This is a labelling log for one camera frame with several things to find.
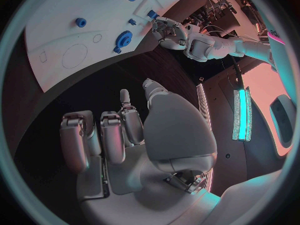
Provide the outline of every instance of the curved white surface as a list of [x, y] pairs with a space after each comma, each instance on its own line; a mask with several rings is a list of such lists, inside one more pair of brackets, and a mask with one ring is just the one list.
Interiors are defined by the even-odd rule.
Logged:
[[[134, 51], [149, 29], [150, 10], [163, 15], [179, 0], [46, 0], [25, 28], [28, 58], [34, 75], [46, 92], [77, 71], [117, 56], [116, 38], [132, 32], [122, 54]], [[86, 19], [78, 27], [77, 18]], [[128, 23], [129, 19], [136, 25]]]

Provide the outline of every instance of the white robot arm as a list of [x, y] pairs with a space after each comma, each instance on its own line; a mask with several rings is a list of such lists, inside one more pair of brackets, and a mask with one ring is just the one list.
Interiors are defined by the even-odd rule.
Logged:
[[200, 27], [189, 24], [186, 28], [174, 20], [157, 17], [152, 22], [152, 33], [159, 44], [167, 49], [183, 50], [190, 59], [206, 62], [221, 59], [226, 55], [243, 57], [247, 55], [274, 65], [270, 46], [240, 37], [228, 39], [200, 33]]

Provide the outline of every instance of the dark floor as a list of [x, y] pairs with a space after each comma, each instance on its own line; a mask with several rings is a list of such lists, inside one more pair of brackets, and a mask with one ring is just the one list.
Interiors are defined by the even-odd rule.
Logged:
[[162, 47], [112, 64], [78, 82], [51, 102], [31, 124], [15, 154], [15, 163], [35, 195], [71, 225], [86, 224], [76, 199], [76, 178], [65, 165], [60, 123], [65, 113], [91, 110], [99, 122], [104, 111], [120, 109], [127, 89], [142, 121], [148, 115], [142, 83], [161, 83], [198, 108], [196, 86], [170, 52]]

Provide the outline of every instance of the robotic hand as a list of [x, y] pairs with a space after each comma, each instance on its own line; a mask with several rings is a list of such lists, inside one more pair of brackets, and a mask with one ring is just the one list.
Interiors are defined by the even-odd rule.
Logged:
[[152, 33], [162, 47], [183, 50], [188, 58], [198, 62], [221, 59], [229, 54], [235, 57], [247, 55], [274, 66], [270, 46], [260, 42], [205, 35], [200, 33], [199, 26], [189, 24], [185, 28], [179, 22], [160, 16], [152, 22]]

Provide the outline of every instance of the cyan light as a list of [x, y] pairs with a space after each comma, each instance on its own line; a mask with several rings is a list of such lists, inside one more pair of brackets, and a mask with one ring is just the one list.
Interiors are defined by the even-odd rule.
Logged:
[[247, 129], [247, 103], [246, 103], [246, 93], [242, 89], [239, 91], [239, 140], [245, 140], [246, 129]]

